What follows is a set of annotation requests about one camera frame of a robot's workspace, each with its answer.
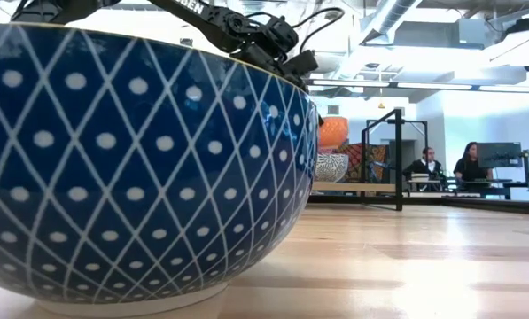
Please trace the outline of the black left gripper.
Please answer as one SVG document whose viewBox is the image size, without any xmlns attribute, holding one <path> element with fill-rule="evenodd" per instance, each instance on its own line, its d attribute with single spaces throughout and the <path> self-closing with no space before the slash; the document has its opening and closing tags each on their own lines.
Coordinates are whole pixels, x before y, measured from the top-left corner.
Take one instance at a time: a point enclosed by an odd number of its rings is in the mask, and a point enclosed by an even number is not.
<svg viewBox="0 0 529 319">
<path fill-rule="evenodd" d="M 280 58 L 274 58 L 256 44 L 248 44 L 235 54 L 235 59 L 270 72 L 303 91 L 308 91 L 303 76 L 315 71 L 318 67 L 312 51 L 303 51 L 294 58 L 282 62 Z M 318 126 L 321 127 L 323 124 L 323 117 L 318 115 Z"/>
</svg>

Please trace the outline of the orange patterned bowl blue inside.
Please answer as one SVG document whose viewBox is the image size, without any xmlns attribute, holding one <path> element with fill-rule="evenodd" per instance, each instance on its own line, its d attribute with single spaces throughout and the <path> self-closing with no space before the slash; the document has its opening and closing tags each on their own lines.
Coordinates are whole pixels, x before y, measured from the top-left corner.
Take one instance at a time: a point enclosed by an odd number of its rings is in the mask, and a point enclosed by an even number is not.
<svg viewBox="0 0 529 319">
<path fill-rule="evenodd" d="M 348 119 L 345 117 L 323 117 L 319 127 L 319 147 L 338 148 L 348 137 Z"/>
</svg>

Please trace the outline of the grey floral bowl red inside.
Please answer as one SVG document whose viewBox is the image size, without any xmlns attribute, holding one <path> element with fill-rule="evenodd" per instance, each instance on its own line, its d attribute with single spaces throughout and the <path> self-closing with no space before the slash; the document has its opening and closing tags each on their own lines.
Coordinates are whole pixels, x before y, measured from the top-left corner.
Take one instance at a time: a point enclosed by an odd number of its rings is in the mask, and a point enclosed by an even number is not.
<svg viewBox="0 0 529 319">
<path fill-rule="evenodd" d="M 336 183 L 348 170 L 349 157 L 344 153 L 319 152 L 316 159 L 315 182 Z"/>
</svg>

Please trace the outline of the navy diamond bowl yellow inside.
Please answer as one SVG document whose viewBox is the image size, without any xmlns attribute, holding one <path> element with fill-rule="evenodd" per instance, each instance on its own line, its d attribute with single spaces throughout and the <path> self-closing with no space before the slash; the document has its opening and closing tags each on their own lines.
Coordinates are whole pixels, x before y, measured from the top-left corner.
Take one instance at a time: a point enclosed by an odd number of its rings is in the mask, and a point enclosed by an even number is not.
<svg viewBox="0 0 529 319">
<path fill-rule="evenodd" d="M 0 23 L 0 287 L 116 318 L 213 297 L 312 189 L 302 89 L 130 35 Z"/>
</svg>

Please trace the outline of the ceiling light strip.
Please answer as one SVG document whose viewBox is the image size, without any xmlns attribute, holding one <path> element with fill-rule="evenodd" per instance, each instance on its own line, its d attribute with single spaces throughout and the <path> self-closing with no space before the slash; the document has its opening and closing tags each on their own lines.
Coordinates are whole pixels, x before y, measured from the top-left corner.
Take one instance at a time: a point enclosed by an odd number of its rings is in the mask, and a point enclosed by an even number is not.
<svg viewBox="0 0 529 319">
<path fill-rule="evenodd" d="M 454 91 L 481 91 L 501 93 L 525 93 L 529 94 L 529 86 L 519 85 L 479 85 L 460 83 L 437 83 L 437 82 L 381 82 L 364 80 L 321 80 L 306 79 L 307 85 L 332 86 L 332 87 L 356 87 L 356 88 L 378 88 L 378 89 L 426 89 L 426 90 L 454 90 Z"/>
</svg>

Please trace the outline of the person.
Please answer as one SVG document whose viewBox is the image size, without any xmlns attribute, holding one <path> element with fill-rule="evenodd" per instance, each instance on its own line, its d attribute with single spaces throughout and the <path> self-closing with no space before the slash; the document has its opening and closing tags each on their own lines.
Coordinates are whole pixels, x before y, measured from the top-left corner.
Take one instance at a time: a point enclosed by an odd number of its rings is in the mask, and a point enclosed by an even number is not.
<svg viewBox="0 0 529 319">
<path fill-rule="evenodd" d="M 431 147 L 425 147 L 422 158 L 414 160 L 402 174 L 407 178 L 411 178 L 413 174 L 427 174 L 431 179 L 437 179 L 443 176 L 443 171 L 441 163 L 435 159 L 435 151 Z"/>
<path fill-rule="evenodd" d="M 469 142 L 464 149 L 463 156 L 456 162 L 454 174 L 464 182 L 492 180 L 493 172 L 490 168 L 482 168 L 478 164 L 478 143 Z"/>
</svg>

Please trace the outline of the dark desk monitor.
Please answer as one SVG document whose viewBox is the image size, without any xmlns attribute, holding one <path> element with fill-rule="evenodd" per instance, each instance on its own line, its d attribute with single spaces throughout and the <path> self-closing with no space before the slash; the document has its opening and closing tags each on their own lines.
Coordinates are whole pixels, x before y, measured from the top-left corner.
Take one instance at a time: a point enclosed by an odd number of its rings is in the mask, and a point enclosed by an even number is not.
<svg viewBox="0 0 529 319">
<path fill-rule="evenodd" d="M 519 142 L 478 144 L 478 165 L 482 168 L 522 167 Z"/>
</svg>

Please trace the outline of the colourful wall tapestry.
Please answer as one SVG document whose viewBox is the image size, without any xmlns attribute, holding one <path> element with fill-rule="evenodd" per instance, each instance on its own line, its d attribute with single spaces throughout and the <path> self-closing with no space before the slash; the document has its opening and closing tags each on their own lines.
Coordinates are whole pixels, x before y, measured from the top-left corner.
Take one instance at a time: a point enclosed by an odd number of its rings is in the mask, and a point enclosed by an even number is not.
<svg viewBox="0 0 529 319">
<path fill-rule="evenodd" d="M 348 156 L 347 171 L 344 174 L 344 183 L 388 183 L 390 169 L 387 167 L 389 156 L 388 145 L 361 143 L 346 144 L 333 151 L 337 154 Z"/>
</svg>

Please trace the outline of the wooden shelf black frame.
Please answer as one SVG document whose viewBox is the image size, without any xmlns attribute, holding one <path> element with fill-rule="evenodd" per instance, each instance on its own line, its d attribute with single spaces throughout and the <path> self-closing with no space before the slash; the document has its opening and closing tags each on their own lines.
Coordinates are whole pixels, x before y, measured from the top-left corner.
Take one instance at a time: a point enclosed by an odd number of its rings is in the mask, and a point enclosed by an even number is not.
<svg viewBox="0 0 529 319">
<path fill-rule="evenodd" d="M 403 192 L 403 164 L 402 164 L 402 125 L 407 120 L 402 118 L 400 109 L 393 109 L 378 120 L 367 120 L 366 127 L 361 131 L 362 161 L 361 179 L 359 183 L 319 183 L 314 182 L 313 186 L 320 191 L 326 191 L 328 186 L 334 186 L 339 191 L 351 191 L 354 186 L 356 196 L 331 196 L 331 195 L 310 195 L 308 204 L 321 205 L 364 205 L 383 208 L 393 211 L 402 211 L 404 206 L 426 205 L 432 201 L 428 198 L 409 198 Z M 367 143 L 370 138 L 370 131 L 380 123 L 390 123 L 394 125 L 395 153 L 394 183 L 367 183 Z"/>
</svg>

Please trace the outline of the silver ventilation duct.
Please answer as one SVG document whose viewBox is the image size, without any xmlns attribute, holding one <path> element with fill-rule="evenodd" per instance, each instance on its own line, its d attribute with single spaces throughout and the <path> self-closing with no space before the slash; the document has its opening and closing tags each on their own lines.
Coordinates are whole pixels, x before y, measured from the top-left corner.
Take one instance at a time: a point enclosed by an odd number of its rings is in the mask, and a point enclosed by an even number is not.
<svg viewBox="0 0 529 319">
<path fill-rule="evenodd" d="M 350 37 L 349 53 L 343 59 L 331 79 L 347 78 L 345 69 L 358 58 L 361 45 L 368 41 L 395 32 L 406 15 L 417 8 L 423 0 L 379 0 L 373 13 L 360 20 L 360 30 Z"/>
</svg>

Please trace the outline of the black aluminium rig frame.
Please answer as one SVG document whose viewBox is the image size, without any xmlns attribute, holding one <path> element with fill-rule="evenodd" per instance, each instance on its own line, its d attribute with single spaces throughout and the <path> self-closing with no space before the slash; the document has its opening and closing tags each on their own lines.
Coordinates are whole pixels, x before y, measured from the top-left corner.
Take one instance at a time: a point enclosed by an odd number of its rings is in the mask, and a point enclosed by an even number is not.
<svg viewBox="0 0 529 319">
<path fill-rule="evenodd" d="M 529 201 L 444 197 L 444 198 L 396 198 L 385 197 L 348 197 L 312 195 L 308 202 L 311 204 L 337 204 L 337 205 L 410 205 L 410 206 L 451 206 L 477 210 L 529 214 Z"/>
</svg>

